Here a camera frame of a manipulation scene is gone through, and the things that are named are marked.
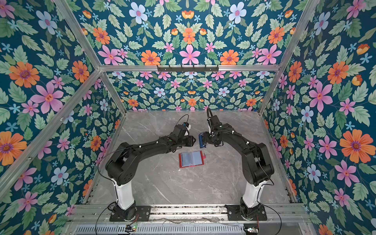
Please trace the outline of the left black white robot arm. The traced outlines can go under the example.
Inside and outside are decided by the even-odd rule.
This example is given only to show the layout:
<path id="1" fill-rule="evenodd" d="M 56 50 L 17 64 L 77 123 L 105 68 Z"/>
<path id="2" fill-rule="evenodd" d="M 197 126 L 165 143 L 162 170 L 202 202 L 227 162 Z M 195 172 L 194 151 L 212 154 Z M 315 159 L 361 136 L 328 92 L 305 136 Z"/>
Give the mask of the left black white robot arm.
<path id="1" fill-rule="evenodd" d="M 155 141 L 133 145 L 125 142 L 119 145 L 105 166 L 116 193 L 116 205 L 113 209 L 115 218 L 131 221 L 137 216 L 132 180 L 139 163 L 156 155 L 175 152 L 182 147 L 192 147 L 196 139 L 190 135 L 190 128 L 191 125 L 184 122 L 175 125 L 169 135 Z"/>

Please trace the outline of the aluminium front rail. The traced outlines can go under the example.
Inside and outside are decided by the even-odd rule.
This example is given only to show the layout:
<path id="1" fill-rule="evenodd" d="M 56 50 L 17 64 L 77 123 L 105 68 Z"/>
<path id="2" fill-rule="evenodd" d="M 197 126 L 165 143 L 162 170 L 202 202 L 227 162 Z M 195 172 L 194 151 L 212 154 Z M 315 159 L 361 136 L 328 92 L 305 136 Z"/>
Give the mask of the aluminium front rail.
<path id="1" fill-rule="evenodd" d="M 224 204 L 171 204 L 140 206 L 132 222 L 311 222 L 310 216 L 300 203 L 265 204 L 250 218 L 240 214 L 237 205 Z"/>

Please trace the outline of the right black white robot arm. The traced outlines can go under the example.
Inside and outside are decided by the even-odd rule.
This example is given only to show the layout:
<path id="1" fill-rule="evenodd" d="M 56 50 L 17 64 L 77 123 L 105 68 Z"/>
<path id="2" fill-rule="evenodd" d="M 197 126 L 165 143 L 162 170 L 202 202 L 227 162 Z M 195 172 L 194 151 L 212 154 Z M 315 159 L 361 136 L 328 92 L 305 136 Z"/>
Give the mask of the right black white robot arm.
<path id="1" fill-rule="evenodd" d="M 230 124 L 223 124 L 210 109 L 207 110 L 207 122 L 209 131 L 200 133 L 200 147 L 229 144 L 241 156 L 242 172 L 247 184 L 240 199 L 239 212 L 244 219 L 250 220 L 261 211 L 263 188 L 275 172 L 268 148 L 264 143 L 257 144 L 246 139 Z"/>

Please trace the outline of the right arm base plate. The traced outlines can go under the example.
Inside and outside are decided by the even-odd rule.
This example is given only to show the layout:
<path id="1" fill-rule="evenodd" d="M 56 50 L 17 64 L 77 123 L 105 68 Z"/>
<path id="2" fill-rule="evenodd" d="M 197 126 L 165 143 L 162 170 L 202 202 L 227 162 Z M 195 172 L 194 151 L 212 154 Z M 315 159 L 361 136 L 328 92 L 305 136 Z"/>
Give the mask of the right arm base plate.
<path id="1" fill-rule="evenodd" d="M 254 208 L 245 205 L 225 205 L 229 221 L 266 221 L 264 206 L 259 204 Z"/>

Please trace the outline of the black hook rail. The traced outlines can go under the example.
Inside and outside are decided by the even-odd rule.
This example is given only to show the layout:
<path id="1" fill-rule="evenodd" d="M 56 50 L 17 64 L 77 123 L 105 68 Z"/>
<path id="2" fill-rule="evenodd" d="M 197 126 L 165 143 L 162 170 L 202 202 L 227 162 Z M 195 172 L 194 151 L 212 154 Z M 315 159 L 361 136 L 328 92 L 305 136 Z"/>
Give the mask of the black hook rail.
<path id="1" fill-rule="evenodd" d="M 192 66 L 157 66 L 158 72 L 217 72 L 219 66 L 192 65 Z"/>

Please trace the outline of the red card holder wallet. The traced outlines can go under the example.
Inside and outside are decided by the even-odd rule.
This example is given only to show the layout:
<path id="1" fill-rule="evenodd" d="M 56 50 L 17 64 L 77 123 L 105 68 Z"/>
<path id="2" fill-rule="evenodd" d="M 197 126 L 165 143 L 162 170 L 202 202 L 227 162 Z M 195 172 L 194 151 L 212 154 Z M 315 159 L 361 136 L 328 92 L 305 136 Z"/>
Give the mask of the red card holder wallet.
<path id="1" fill-rule="evenodd" d="M 202 151 L 183 152 L 179 154 L 179 167 L 194 167 L 205 164 L 205 154 Z"/>

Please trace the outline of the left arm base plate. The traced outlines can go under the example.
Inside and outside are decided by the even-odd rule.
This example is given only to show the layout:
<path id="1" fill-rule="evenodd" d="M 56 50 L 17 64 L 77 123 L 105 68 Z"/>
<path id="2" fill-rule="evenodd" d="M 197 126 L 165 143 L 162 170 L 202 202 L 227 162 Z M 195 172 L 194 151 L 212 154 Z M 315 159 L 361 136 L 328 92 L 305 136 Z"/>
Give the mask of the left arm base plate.
<path id="1" fill-rule="evenodd" d="M 111 210 L 110 222 L 146 222 L 151 215 L 151 206 L 134 206 L 126 210 L 116 205 Z"/>

